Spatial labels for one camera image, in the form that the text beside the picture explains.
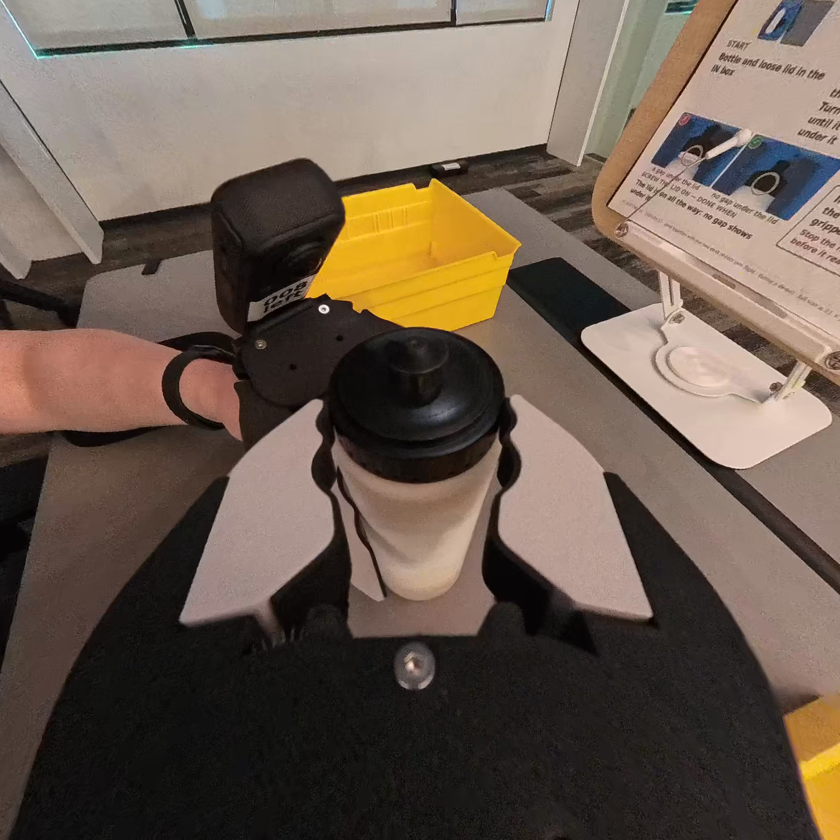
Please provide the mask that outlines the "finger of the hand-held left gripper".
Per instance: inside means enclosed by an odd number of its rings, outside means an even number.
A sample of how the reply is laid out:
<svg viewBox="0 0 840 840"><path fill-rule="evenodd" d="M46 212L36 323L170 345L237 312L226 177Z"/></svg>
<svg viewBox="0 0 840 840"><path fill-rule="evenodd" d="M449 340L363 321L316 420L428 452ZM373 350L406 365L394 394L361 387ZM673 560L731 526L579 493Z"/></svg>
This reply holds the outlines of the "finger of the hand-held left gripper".
<svg viewBox="0 0 840 840"><path fill-rule="evenodd" d="M340 516L351 561L351 584L373 601L386 598L386 588L379 572L373 549L367 539L364 523L342 482L334 482L332 493L339 503Z"/></svg>

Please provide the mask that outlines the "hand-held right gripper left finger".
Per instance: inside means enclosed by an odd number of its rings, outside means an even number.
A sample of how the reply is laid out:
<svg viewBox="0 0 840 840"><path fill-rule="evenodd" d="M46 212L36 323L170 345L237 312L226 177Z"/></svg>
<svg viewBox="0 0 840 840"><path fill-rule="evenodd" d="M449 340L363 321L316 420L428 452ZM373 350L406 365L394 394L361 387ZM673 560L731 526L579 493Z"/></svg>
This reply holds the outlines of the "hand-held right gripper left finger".
<svg viewBox="0 0 840 840"><path fill-rule="evenodd" d="M286 640L321 606L348 620L351 559L332 493L332 442L316 399L246 451L228 476L181 624L250 617Z"/></svg>

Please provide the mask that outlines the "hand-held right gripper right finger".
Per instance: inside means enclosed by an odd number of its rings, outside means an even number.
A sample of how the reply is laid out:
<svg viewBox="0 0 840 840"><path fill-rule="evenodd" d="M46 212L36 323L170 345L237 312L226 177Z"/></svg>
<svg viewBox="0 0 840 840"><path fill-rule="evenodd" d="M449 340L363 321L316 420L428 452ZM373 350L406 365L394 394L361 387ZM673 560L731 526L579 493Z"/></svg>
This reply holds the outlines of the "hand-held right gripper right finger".
<svg viewBox="0 0 840 840"><path fill-rule="evenodd" d="M488 588L519 601L533 629L551 613L647 623L653 608L604 468L524 397L510 397L506 409L486 533Z"/></svg>

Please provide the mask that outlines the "white plastic bottle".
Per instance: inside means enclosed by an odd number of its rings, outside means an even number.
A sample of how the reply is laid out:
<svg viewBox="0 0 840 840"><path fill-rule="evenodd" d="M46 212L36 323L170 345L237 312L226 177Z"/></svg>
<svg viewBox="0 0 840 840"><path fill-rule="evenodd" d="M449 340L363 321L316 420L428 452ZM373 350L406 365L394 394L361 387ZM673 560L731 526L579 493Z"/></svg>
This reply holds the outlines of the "white plastic bottle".
<svg viewBox="0 0 840 840"><path fill-rule="evenodd" d="M404 484L373 475L340 444L333 445L335 482L343 483L360 513L386 596L428 601L457 582L500 454L495 440L478 463L458 476Z"/></svg>

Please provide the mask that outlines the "yellow plastic bin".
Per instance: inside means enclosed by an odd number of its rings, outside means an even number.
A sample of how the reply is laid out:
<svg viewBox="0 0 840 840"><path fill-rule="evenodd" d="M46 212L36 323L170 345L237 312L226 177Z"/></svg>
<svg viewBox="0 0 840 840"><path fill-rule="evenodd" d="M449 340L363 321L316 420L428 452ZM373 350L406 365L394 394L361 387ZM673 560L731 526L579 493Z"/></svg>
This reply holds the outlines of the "yellow plastic bin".
<svg viewBox="0 0 840 840"><path fill-rule="evenodd" d="M492 319L520 242L439 180L343 197L345 224L307 298L402 327Z"/></svg>
<svg viewBox="0 0 840 840"><path fill-rule="evenodd" d="M823 839L839 838L839 693L784 715L806 800Z"/></svg>

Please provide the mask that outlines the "black bottle lid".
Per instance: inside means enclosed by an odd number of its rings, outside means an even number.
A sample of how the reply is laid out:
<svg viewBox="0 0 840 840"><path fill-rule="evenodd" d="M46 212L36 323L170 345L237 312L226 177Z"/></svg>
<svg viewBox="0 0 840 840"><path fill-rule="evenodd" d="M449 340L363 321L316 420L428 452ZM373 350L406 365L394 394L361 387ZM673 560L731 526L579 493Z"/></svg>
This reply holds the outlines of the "black bottle lid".
<svg viewBox="0 0 840 840"><path fill-rule="evenodd" d="M440 329L368 339L332 372L329 414L350 461L402 484L466 473L497 441L506 392L497 363L476 343Z"/></svg>

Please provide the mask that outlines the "person's left forearm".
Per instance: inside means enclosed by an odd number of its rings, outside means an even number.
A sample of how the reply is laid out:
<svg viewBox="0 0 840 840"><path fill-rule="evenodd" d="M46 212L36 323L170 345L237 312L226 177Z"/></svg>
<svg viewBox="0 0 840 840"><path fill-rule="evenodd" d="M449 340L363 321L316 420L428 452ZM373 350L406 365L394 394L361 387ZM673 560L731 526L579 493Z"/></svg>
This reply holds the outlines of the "person's left forearm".
<svg viewBox="0 0 840 840"><path fill-rule="evenodd" d="M175 351L98 329L2 331L1 433L184 425L162 391Z"/></svg>

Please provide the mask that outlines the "person's left hand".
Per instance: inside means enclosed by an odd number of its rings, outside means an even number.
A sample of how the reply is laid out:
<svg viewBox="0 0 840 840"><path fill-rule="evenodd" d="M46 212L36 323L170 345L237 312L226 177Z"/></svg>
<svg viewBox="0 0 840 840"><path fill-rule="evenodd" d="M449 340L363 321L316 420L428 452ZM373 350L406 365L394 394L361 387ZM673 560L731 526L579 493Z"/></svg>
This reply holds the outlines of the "person's left hand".
<svg viewBox="0 0 840 840"><path fill-rule="evenodd" d="M243 441L240 426L240 401L236 379L228 375L213 374L204 377L198 386L196 408L199 416L221 424L238 441Z"/></svg>

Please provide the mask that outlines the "white framed window partition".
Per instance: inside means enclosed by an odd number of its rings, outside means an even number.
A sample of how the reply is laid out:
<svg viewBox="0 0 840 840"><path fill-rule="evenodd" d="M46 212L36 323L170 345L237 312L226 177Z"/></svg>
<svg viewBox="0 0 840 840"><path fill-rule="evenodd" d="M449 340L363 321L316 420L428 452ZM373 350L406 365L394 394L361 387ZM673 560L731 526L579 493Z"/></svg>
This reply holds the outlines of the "white framed window partition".
<svg viewBox="0 0 840 840"><path fill-rule="evenodd" d="M98 221L296 158L333 180L546 146L579 163L627 2L468 25L40 58L2 3L2 83Z"/></svg>

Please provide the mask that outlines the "black wristband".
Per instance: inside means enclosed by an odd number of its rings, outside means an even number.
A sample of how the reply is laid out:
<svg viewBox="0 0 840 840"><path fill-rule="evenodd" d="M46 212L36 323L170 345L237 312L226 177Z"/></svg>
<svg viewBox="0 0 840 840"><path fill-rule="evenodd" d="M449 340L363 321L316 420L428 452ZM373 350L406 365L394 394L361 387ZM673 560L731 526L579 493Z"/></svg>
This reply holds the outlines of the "black wristband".
<svg viewBox="0 0 840 840"><path fill-rule="evenodd" d="M184 404L181 394L181 379L186 368L196 361L211 361L232 366L235 354L211 344L194 344L182 350L164 368L161 378L161 392L165 404L185 425L200 427L209 431L219 431L223 423L213 421L195 413Z"/></svg>

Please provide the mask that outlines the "white board stand base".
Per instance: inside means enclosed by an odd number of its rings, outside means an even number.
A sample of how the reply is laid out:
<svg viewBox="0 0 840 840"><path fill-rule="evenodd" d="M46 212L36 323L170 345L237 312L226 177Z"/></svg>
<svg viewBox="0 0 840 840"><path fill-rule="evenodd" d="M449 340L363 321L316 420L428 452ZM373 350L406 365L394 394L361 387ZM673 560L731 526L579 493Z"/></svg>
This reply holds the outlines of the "white board stand base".
<svg viewBox="0 0 840 840"><path fill-rule="evenodd" d="M777 370L683 306L659 275L661 302L586 327L583 345L713 463L749 469L828 428L804 388L811 369Z"/></svg>

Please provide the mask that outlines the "black smooth desk mat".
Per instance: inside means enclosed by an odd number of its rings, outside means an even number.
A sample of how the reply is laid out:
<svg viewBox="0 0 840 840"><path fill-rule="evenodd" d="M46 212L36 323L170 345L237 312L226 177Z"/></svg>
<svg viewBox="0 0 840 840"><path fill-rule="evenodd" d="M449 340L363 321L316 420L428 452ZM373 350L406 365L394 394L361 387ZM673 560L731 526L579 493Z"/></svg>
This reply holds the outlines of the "black smooth desk mat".
<svg viewBox="0 0 840 840"><path fill-rule="evenodd" d="M631 311L562 258L512 269L508 285L544 320L573 335Z"/></svg>

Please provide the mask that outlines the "person's navy clothing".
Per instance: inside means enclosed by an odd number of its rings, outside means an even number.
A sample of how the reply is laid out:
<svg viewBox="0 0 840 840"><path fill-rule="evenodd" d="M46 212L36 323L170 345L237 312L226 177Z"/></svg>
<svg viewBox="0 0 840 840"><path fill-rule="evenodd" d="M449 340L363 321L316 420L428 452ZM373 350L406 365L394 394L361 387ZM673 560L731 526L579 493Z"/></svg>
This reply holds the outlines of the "person's navy clothing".
<svg viewBox="0 0 840 840"><path fill-rule="evenodd" d="M46 467L44 455L1 468L1 660L5 658Z"/></svg>

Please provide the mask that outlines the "wooden instruction sheet board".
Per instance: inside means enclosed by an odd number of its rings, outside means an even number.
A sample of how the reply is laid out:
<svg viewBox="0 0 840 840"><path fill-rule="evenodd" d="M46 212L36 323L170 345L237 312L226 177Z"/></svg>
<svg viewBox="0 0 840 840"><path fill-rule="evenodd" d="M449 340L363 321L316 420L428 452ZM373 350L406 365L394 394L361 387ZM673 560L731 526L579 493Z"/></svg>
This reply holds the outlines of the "wooden instruction sheet board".
<svg viewBox="0 0 840 840"><path fill-rule="evenodd" d="M838 384L838 2L699 2L598 175L601 234Z"/></svg>

